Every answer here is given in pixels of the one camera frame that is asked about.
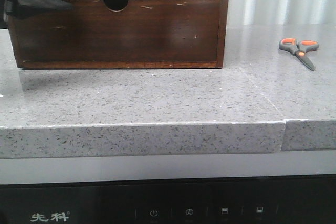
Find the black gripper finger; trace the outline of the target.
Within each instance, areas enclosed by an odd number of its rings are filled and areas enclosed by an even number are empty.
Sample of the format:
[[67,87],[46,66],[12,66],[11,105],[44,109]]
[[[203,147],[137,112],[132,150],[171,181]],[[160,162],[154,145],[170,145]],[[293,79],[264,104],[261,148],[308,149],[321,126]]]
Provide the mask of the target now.
[[45,12],[71,10],[73,5],[63,0],[6,0],[5,14],[26,19]]

